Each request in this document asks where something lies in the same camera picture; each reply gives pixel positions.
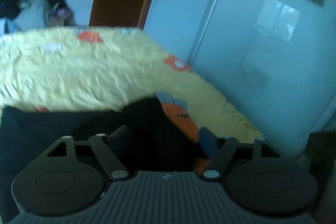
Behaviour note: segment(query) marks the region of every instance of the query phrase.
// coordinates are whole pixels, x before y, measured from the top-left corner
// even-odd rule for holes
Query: bed
[[[0,70],[1,109],[120,110],[167,92],[186,101],[198,128],[244,143],[261,136],[212,85],[139,29],[55,27],[5,35]]]

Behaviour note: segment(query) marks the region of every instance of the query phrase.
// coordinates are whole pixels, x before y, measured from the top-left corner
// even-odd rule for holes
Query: metal screw
[[[216,170],[206,170],[203,173],[203,176],[205,176],[208,179],[215,179],[215,178],[218,178],[220,175],[221,174]]]
[[[115,179],[124,179],[128,176],[128,173],[125,170],[114,170],[111,176]]]

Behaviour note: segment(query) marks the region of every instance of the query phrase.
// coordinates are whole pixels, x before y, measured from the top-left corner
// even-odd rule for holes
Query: wardrobe
[[[144,31],[290,156],[335,112],[336,0],[152,0]]]

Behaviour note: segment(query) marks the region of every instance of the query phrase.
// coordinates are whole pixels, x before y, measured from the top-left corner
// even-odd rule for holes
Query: ribbed gray surface
[[[317,224],[308,215],[268,219],[239,208],[221,185],[195,173],[138,172],[115,182],[92,207],[68,217],[44,218],[23,213],[11,224]]]

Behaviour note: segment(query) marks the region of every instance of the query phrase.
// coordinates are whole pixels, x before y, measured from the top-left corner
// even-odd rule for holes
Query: blue object
[[[15,22],[13,22],[11,19],[9,18],[0,19],[0,37],[3,36],[4,34],[14,33],[20,30],[21,30],[20,27]]]
[[[199,130],[199,145],[209,159],[213,158],[219,151],[214,134],[206,127]]]
[[[160,103],[166,103],[166,104],[175,104],[183,108],[184,110],[187,110],[188,105],[186,101],[179,99],[179,98],[174,98],[165,91],[156,91],[154,92],[154,96],[157,97],[160,101]]]

